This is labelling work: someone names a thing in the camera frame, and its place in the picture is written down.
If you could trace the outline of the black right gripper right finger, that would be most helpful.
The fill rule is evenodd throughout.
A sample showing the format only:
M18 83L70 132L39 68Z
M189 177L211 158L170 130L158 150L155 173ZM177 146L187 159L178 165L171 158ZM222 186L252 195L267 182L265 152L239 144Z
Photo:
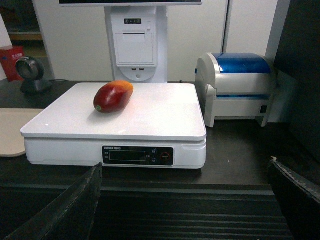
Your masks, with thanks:
M267 167L267 178L293 238L318 240L320 187L282 164L274 156Z

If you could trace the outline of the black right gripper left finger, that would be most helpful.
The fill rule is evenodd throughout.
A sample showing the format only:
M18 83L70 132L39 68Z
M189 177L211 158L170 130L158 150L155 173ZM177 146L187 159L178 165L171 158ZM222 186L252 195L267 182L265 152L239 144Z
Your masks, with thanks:
M103 167L93 166L6 240L88 240L101 196Z

